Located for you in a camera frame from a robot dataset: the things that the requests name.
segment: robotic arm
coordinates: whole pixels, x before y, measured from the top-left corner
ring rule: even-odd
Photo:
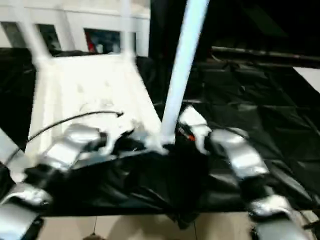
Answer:
[[[43,226],[41,216],[81,154],[97,151],[108,142],[110,136],[97,128],[71,125],[39,157],[38,164],[25,171],[24,181],[15,185],[1,201],[0,240],[36,239]]]
[[[207,121],[191,106],[181,114],[179,122],[193,135],[192,139],[201,153],[216,151],[226,156],[238,181],[248,215],[256,223],[254,230],[259,240],[309,239],[296,222],[288,200],[267,186],[269,169],[246,140],[245,131],[238,128],[211,130]]]

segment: crumpled black bag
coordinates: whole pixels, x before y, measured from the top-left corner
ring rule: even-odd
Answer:
[[[9,50],[0,54],[0,61],[12,59],[1,68],[1,75],[16,83],[15,88],[1,86],[0,90],[11,97],[23,92],[21,84],[28,85],[27,89],[34,87],[34,68],[30,57],[26,57],[28,53],[15,54]],[[10,66],[17,58],[20,61],[14,71],[25,68],[21,74],[11,72]],[[162,118],[172,66],[143,57],[138,57],[136,64]],[[24,91],[23,95],[32,100],[33,91]],[[24,104],[17,104],[15,110],[20,112]],[[313,209],[319,205],[320,95],[292,68],[195,63],[182,108],[187,105],[193,105],[211,128],[219,125],[247,131],[251,144],[271,170],[269,184],[294,208]],[[28,134],[32,101],[27,109],[24,115],[20,113],[19,121],[25,121],[21,123],[25,129],[21,127],[20,132],[0,122],[20,147]],[[129,150],[137,145],[124,140],[117,147]],[[201,155],[180,137],[175,146],[168,148],[168,156],[148,153],[74,170],[55,196],[48,215],[164,213],[185,228],[200,212],[244,210],[237,182],[223,157],[215,153]],[[8,190],[2,186],[10,182],[8,176],[1,175],[2,195]]]

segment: white pole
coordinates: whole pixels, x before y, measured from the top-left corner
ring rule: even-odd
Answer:
[[[174,59],[161,125],[163,142],[173,142],[175,127],[210,0],[188,0]]]
[[[121,52],[125,58],[131,59],[131,57],[134,56],[131,0],[121,0],[121,18],[122,18],[121,19],[122,31],[120,35]]]
[[[36,28],[31,22],[28,11],[24,8],[21,0],[11,0],[16,18],[18,19],[18,26],[23,35],[23,38],[31,51],[33,63],[39,65],[51,58],[47,46]]]

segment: tiled floor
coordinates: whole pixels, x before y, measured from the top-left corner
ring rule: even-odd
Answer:
[[[306,215],[317,219],[312,212]],[[203,213],[186,230],[165,215],[52,217],[46,219],[39,239],[82,240],[95,228],[107,240],[250,240],[251,226],[246,213]]]

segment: wire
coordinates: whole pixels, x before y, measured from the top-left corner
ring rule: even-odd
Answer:
[[[195,222],[195,221],[193,221],[193,228],[194,228],[195,240],[198,240],[198,236],[197,236],[197,228],[196,228],[196,222]]]
[[[117,117],[120,117],[123,113],[122,112],[117,112],[117,111],[90,111],[90,112],[86,112],[86,113],[82,113],[79,115],[75,115],[75,116],[71,116],[65,119],[62,119],[60,121],[54,122],[52,124],[50,124],[49,126],[46,126],[45,128],[39,130],[38,132],[36,132],[34,135],[32,135],[31,137],[28,138],[28,140],[26,141],[25,144],[31,142],[33,139],[35,139],[36,137],[38,137],[39,135],[43,134],[45,131],[54,128],[55,126],[61,125],[65,122],[69,122],[71,120],[74,119],[80,119],[89,115],[94,115],[94,114],[116,114]],[[5,166],[8,166],[8,164],[14,159],[14,157],[17,155],[17,153],[20,151],[20,148],[17,147],[7,158],[6,162],[5,162]]]

